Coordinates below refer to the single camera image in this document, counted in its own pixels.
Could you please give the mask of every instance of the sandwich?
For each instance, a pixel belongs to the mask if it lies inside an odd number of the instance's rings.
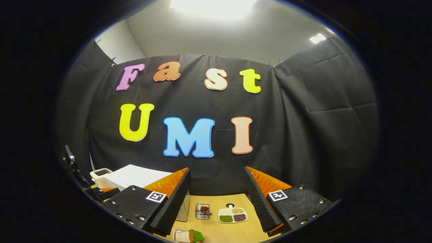
[[[202,243],[203,234],[196,230],[186,230],[175,233],[175,241],[179,243]]]

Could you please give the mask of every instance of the wooden table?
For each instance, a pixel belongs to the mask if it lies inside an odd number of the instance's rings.
[[[189,212],[186,222],[175,221],[171,234],[164,237],[173,240],[174,229],[197,230],[203,233],[203,243],[258,243],[280,234],[268,237],[263,232],[255,209],[245,194],[227,196],[194,196],[191,195]],[[210,212],[213,214],[209,220],[199,220],[195,217],[195,205],[197,203],[210,204]],[[240,223],[222,224],[217,217],[217,211],[226,208],[226,204],[233,203],[235,208],[243,208],[248,214],[248,220]]]

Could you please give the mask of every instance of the foam letter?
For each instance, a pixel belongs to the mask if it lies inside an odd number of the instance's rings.
[[[133,66],[128,66],[124,68],[123,77],[121,77],[120,84],[115,88],[115,90],[127,90],[129,89],[129,80],[133,82],[138,75],[138,69],[140,72],[144,70],[144,64],[138,64]]]
[[[176,61],[166,62],[158,67],[159,71],[155,73],[155,81],[176,80],[180,77],[180,63]]]
[[[259,93],[261,87],[255,86],[255,79],[261,79],[261,75],[256,74],[253,69],[246,69],[240,72],[243,76],[243,87],[246,91],[251,93]]]
[[[204,80],[204,84],[210,90],[224,90],[228,86],[226,78],[228,75],[225,70],[210,68],[206,72],[207,79]]]
[[[246,116],[238,116],[231,119],[235,126],[235,146],[232,148],[233,153],[242,154],[250,153],[254,148],[249,144],[249,125],[252,119]]]
[[[180,152],[176,149],[176,143],[181,152],[189,155],[192,146],[195,144],[195,150],[192,152],[194,157],[210,158],[214,152],[211,148],[211,132],[215,121],[208,118],[201,118],[195,123],[191,133],[188,133],[182,120],[178,117],[167,117],[163,123],[168,129],[166,138],[166,149],[163,154],[166,156],[179,156]]]
[[[141,110],[140,127],[136,131],[130,130],[130,117],[132,111],[135,110],[134,104],[124,104],[120,107],[120,125],[119,130],[122,137],[126,140],[138,142],[142,140],[147,134],[147,128],[149,126],[150,111],[155,108],[153,104],[141,104],[139,109]]]

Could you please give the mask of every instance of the ceiling light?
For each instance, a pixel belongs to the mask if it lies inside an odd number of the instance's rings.
[[[171,9],[219,18],[236,18],[252,10],[257,0],[171,0]]]
[[[310,38],[309,40],[310,40],[312,43],[317,44],[318,42],[323,41],[323,40],[325,40],[325,39],[326,39],[326,37],[325,37],[323,34],[319,33],[318,35],[316,35],[316,36]]]

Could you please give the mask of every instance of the small metal basket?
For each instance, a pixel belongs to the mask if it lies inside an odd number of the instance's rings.
[[[195,217],[201,220],[209,220],[210,219],[210,204],[207,203],[197,203],[195,205]]]

